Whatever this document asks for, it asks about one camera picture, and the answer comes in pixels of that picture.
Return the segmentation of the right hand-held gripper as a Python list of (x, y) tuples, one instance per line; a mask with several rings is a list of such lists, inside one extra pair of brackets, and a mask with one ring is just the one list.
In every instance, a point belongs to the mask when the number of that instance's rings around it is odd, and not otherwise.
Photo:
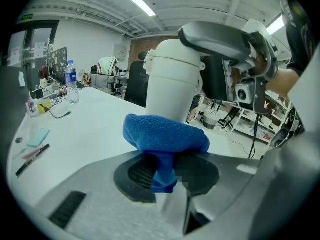
[[(184, 46), (210, 55), (201, 58), (205, 69), (200, 72), (208, 99), (229, 102), (259, 115), (272, 113), (265, 108), (266, 87), (278, 71), (278, 49), (262, 23), (250, 20), (244, 29), (237, 29), (195, 21), (181, 27), (177, 34)], [(257, 54), (267, 59), (267, 68), (254, 76), (251, 70), (256, 66)]]

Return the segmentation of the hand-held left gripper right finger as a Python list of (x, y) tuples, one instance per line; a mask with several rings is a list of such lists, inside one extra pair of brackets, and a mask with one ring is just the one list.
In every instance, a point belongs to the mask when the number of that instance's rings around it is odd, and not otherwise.
[(318, 229), (320, 134), (305, 132), (261, 160), (185, 152), (186, 237), (301, 237)]

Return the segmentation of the person's right hand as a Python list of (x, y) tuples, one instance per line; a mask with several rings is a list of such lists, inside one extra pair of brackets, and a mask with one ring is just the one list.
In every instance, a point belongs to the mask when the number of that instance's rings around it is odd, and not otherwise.
[(252, 76), (259, 76), (261, 74), (264, 74), (268, 66), (268, 61), (267, 59), (258, 53), (256, 55), (256, 61), (255, 61), (255, 68), (251, 70), (251, 75)]

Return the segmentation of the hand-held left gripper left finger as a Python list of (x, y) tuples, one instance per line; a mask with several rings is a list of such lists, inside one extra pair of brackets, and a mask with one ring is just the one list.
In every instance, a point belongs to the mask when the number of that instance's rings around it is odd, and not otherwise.
[(178, 240), (183, 233), (170, 225), (150, 195), (156, 159), (129, 152), (93, 162), (50, 190), (36, 208), (52, 222), (72, 193), (84, 199), (64, 230), (81, 240)]

